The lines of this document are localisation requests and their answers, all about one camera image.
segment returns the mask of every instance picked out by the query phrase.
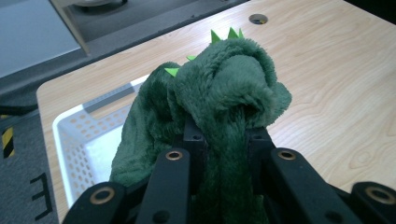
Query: gray surface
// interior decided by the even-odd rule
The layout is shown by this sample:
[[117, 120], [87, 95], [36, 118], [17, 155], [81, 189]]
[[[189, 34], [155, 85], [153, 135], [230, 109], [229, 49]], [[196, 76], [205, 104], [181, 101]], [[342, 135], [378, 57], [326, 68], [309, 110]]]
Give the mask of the gray surface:
[[[14, 126], [15, 155], [0, 157], [0, 223], [56, 223], [57, 214], [50, 183], [50, 168], [41, 134], [39, 116]], [[32, 200], [43, 190], [41, 181], [30, 181], [42, 174], [48, 179], [52, 212], [35, 221], [47, 207], [44, 197]]]
[[[119, 0], [105, 6], [90, 7], [88, 10], [77, 6], [70, 6], [69, 9], [74, 15], [76, 26], [81, 31], [84, 40], [89, 42], [130, 26], [131, 21], [134, 24], [144, 21], [148, 23], [151, 18], [155, 18], [167, 11], [177, 10], [194, 2], [197, 2], [197, 0], [130, 0], [128, 4], [122, 4], [121, 0]], [[98, 29], [101, 26], [105, 26], [107, 29]]]
[[[127, 4], [132, 2], [143, 5], [145, 3], [157, 3], [160, 7], [162, 0], [130, 0]], [[120, 19], [116, 17], [114, 17], [116, 19], [113, 19], [107, 13], [104, 13], [104, 16], [101, 17], [99, 13], [97, 15], [98, 20], [103, 19], [99, 22], [99, 26], [95, 26], [93, 23], [86, 24], [87, 27], [92, 29], [103, 29], [103, 31], [88, 33], [88, 35], [96, 36], [88, 42], [92, 55], [86, 57], [84, 52], [79, 49], [0, 78], [0, 105], [35, 104], [35, 92], [41, 83], [47, 80], [243, 2], [245, 1], [190, 1], [187, 5], [181, 4], [180, 7], [170, 7], [166, 11], [157, 10], [156, 15], [143, 20], [141, 18], [145, 17], [146, 11], [143, 9], [136, 10], [134, 7], [125, 7], [131, 8], [134, 13], [140, 13], [140, 16], [136, 15], [134, 17], [140, 19], [130, 21], [131, 24], [126, 27], [123, 24], [123, 28], [117, 28], [116, 30], [111, 26]], [[39, 116], [34, 116], [14, 126], [14, 144], [15, 156], [8, 159], [3, 159], [0, 156], [0, 223], [57, 223], [55, 201], [50, 182], [50, 168]], [[35, 221], [35, 217], [46, 210], [46, 203], [43, 197], [32, 200], [32, 196], [41, 191], [43, 185], [40, 181], [33, 184], [30, 181], [43, 174], [48, 179], [52, 211]]]
[[79, 49], [48, 1], [2, 0], [0, 22], [0, 78]]

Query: plush toy body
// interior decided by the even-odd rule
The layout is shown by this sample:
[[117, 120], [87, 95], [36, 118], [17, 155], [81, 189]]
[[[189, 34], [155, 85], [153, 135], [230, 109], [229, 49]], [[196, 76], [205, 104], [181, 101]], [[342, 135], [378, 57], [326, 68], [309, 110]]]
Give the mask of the plush toy body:
[[164, 63], [142, 85], [110, 180], [130, 186], [150, 175], [191, 114], [209, 145], [204, 181], [192, 201], [194, 223], [265, 223], [262, 197], [252, 194], [245, 130], [273, 123], [291, 95], [254, 41], [233, 29], [227, 40], [214, 33], [212, 39], [192, 61]]

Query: plush toy head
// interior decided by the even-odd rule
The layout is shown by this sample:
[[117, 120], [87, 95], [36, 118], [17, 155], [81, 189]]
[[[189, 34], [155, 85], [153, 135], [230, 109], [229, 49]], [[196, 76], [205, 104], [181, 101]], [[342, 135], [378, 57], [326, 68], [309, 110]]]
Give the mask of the plush toy head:
[[193, 198], [194, 223], [263, 223], [252, 193], [245, 130], [266, 127], [291, 101], [274, 63], [254, 41], [230, 29], [190, 62], [164, 63], [141, 87], [122, 130], [110, 180], [130, 186], [147, 177], [190, 114], [209, 145], [204, 180]]

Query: yellow and black warning tape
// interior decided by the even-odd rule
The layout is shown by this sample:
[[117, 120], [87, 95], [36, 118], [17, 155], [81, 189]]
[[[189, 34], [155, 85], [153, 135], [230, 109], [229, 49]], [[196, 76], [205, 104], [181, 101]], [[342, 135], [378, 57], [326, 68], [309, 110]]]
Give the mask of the yellow and black warning tape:
[[[1, 119], [5, 119], [6, 115], [1, 115]], [[3, 157], [8, 158], [15, 155], [14, 149], [14, 140], [13, 140], [13, 128], [7, 128], [2, 131], [1, 140], [2, 140], [2, 149], [3, 149]]]

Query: green spike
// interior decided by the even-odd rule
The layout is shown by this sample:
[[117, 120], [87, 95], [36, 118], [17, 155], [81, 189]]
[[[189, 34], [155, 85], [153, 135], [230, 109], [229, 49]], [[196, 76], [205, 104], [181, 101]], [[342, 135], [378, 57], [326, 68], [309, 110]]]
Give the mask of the green spike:
[[232, 39], [232, 38], [239, 38], [238, 34], [236, 33], [236, 31], [233, 29], [233, 27], [230, 27], [230, 32], [228, 33], [228, 38]]
[[187, 59], [189, 60], [189, 61], [192, 61], [192, 60], [194, 60], [194, 59], [196, 59], [197, 58], [197, 56], [187, 56]]
[[245, 38], [241, 28], [239, 28], [239, 38]]
[[172, 77], [175, 77], [178, 72], [178, 68], [165, 68], [165, 71], [168, 72]]
[[210, 30], [210, 34], [212, 35], [212, 44], [221, 40], [220, 37], [213, 30]]

